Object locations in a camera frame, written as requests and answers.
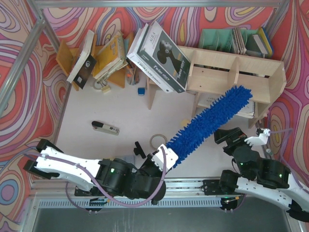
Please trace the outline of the blue microfibre duster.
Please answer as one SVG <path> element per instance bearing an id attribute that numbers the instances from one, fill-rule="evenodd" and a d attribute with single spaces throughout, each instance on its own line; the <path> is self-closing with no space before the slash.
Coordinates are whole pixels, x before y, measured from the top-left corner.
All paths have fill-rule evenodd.
<path id="1" fill-rule="evenodd" d="M 251 90 L 244 86 L 232 87 L 218 97 L 210 106 L 196 115 L 183 129 L 167 142 L 166 147 L 173 150 L 178 160 L 175 169 L 191 153 L 222 125 L 236 115 L 252 98 Z"/>

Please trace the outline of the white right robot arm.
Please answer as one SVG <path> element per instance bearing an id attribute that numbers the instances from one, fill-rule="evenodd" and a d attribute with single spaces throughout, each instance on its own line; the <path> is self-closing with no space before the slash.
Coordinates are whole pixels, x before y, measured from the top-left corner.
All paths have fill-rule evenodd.
<path id="1" fill-rule="evenodd" d="M 291 168 L 275 160 L 262 158 L 252 147 L 265 145 L 271 131 L 258 128 L 256 136 L 248 137 L 239 127 L 218 129 L 216 144 L 226 142 L 224 152 L 235 161 L 239 172 L 223 170 L 219 188 L 225 194 L 243 193 L 272 203 L 290 217 L 308 222 L 309 188 L 293 176 Z"/>

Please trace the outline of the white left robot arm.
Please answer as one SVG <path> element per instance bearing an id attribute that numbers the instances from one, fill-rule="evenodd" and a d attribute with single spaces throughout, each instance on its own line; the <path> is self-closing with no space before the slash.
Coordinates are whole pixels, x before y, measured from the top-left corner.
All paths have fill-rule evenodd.
<path id="1" fill-rule="evenodd" d="M 86 196 L 103 195 L 117 204 L 115 196 L 143 199 L 143 203 L 158 204 L 166 193 L 165 176 L 171 167 L 170 151 L 161 145 L 149 154 L 137 168 L 119 158 L 83 159 L 67 155 L 46 139 L 36 146 L 35 158 L 28 159 L 24 170 L 44 179 L 66 179 Z"/>

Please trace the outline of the black T-shaped plastic piece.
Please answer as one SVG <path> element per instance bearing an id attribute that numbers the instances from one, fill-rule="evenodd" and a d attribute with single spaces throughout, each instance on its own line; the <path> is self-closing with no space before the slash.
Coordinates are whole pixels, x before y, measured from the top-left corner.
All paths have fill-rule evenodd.
<path id="1" fill-rule="evenodd" d="M 151 159 L 153 158 L 153 153 L 149 153 L 148 155 L 146 155 L 146 153 L 143 151 L 140 143 L 138 141 L 136 141 L 135 143 L 135 147 L 133 149 L 133 152 L 136 156 L 140 156 L 142 159 Z"/>

